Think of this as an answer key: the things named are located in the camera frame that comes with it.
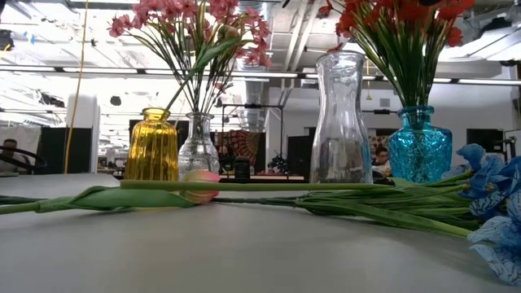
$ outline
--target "table surface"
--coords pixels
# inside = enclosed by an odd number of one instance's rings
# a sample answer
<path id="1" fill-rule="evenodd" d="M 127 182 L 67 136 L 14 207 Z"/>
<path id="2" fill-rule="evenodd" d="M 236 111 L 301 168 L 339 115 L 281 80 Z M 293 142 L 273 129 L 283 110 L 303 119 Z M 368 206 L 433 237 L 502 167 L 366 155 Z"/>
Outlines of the table surface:
<path id="1" fill-rule="evenodd" d="M 0 194 L 46 198 L 92 185 L 118 181 L 0 178 Z M 460 238 L 255 205 L 23 213 L 0 216 L 0 291 L 519 292 L 468 247 Z"/>

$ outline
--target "tulip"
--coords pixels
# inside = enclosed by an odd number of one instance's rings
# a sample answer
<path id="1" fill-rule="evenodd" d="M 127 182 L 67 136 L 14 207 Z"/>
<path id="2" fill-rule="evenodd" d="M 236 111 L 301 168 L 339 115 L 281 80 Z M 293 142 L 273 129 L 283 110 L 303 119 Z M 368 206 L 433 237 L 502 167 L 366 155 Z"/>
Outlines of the tulip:
<path id="1" fill-rule="evenodd" d="M 184 182 L 217 183 L 221 180 L 221 177 L 207 170 L 192 170 L 182 180 Z M 207 203 L 219 195 L 219 191 L 184 190 L 180 191 L 179 195 L 194 203 Z"/>

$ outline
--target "vase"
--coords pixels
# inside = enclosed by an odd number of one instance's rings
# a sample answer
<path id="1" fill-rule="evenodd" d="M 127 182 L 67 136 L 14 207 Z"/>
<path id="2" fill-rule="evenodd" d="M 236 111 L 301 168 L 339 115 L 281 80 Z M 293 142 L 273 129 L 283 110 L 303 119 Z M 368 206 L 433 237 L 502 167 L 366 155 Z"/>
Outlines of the vase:
<path id="1" fill-rule="evenodd" d="M 186 115 L 190 119 L 188 139 L 179 150 L 179 177 L 191 170 L 202 169 L 219 173 L 219 156 L 210 139 L 210 120 L 213 115 L 192 112 Z"/>
<path id="2" fill-rule="evenodd" d="M 441 179 L 450 169 L 453 135 L 431 125 L 430 106 L 405 107 L 398 112 L 402 129 L 389 137 L 389 159 L 394 177 L 426 183 Z"/>
<path id="3" fill-rule="evenodd" d="M 132 132 L 125 180 L 177 181 L 177 131 L 167 122 L 170 112 L 143 110 L 144 121 Z"/>
<path id="4" fill-rule="evenodd" d="M 310 182 L 372 183 L 360 94 L 365 58 L 351 51 L 323 55 L 317 61 L 320 115 L 313 141 Z"/>

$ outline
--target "blue glass vase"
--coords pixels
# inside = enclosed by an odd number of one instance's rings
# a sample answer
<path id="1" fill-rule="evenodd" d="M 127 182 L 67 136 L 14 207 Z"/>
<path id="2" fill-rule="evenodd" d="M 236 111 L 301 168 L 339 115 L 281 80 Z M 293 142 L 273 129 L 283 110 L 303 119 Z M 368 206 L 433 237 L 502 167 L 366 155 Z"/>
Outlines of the blue glass vase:
<path id="1" fill-rule="evenodd" d="M 426 183 L 441 179 L 449 171 L 453 134 L 431 125 L 430 106 L 405 107 L 398 112 L 403 128 L 389 137 L 392 175 Z"/>

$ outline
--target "patterned fabric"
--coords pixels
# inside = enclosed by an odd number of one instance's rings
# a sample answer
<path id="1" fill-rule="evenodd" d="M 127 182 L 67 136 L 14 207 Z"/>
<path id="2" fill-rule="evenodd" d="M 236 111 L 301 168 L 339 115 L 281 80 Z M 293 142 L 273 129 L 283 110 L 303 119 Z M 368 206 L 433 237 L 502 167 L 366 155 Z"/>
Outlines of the patterned fabric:
<path id="1" fill-rule="evenodd" d="M 234 155 L 247 158 L 251 165 L 255 164 L 261 133 L 231 130 L 227 133 L 216 133 L 216 136 L 218 146 L 231 147 Z"/>

